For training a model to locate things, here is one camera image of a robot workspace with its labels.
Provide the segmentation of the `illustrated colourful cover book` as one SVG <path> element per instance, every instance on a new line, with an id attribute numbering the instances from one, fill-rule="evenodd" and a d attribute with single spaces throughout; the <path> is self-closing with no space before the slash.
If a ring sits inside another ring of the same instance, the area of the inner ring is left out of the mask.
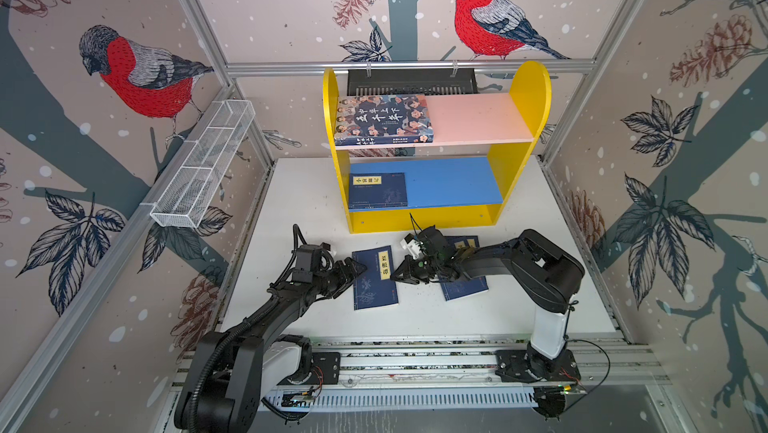
<path id="1" fill-rule="evenodd" d="M 425 95 L 342 97 L 334 119 L 336 146 L 431 143 L 434 138 Z"/>

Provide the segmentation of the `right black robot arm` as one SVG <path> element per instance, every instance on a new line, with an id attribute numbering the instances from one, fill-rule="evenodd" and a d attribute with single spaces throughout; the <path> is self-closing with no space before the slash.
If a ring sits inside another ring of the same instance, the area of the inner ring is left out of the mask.
<path id="1" fill-rule="evenodd" d="M 395 282 L 464 283 L 509 275 L 535 304 L 534 331 L 524 350 L 496 354 L 496 374 L 504 382 L 580 382 L 575 357 L 567 348 L 574 295 L 585 275 L 572 255 L 534 229 L 485 247 L 457 246 L 431 226 L 408 234 L 407 254 L 391 274 Z"/>

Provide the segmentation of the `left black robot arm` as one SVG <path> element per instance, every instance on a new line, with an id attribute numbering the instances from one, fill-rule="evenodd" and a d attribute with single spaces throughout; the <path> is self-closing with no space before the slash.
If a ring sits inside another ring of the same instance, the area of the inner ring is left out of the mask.
<path id="1" fill-rule="evenodd" d="M 174 425 L 187 432 L 248 431 L 271 389 L 263 372 L 268 348 L 313 303 L 341 296 L 366 270 L 350 257 L 334 259 L 326 243 L 295 246 L 266 303 L 235 326 L 199 340 Z"/>

